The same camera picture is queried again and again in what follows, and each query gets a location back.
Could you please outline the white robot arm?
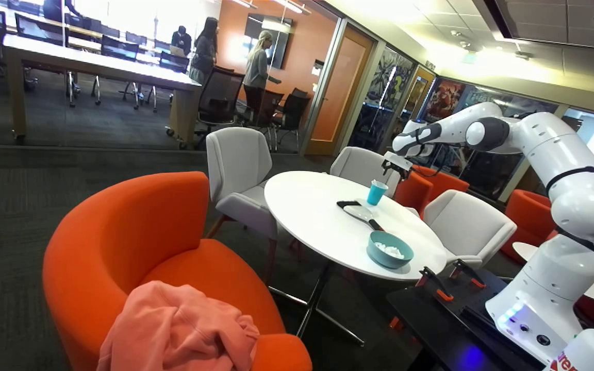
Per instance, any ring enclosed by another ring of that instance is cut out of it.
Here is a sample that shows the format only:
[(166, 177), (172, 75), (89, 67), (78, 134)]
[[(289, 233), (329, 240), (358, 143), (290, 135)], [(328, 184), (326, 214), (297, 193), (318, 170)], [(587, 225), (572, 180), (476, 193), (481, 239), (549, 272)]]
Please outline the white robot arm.
[(551, 201), (555, 235), (484, 301), (484, 311), (503, 338), (546, 371), (594, 371), (594, 328), (581, 326), (573, 313), (594, 285), (594, 153), (551, 112), (510, 118), (482, 101), (433, 124), (406, 124), (386, 163), (406, 169), (435, 145), (519, 155), (530, 163)]

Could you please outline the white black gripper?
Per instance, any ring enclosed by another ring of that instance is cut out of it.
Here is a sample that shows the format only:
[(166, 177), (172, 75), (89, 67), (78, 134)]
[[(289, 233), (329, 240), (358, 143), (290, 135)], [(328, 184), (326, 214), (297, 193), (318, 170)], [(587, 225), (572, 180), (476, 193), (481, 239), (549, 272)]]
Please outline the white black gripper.
[(396, 170), (399, 177), (406, 177), (413, 169), (413, 163), (409, 159), (403, 159), (401, 155), (388, 151), (382, 157), (382, 166)]

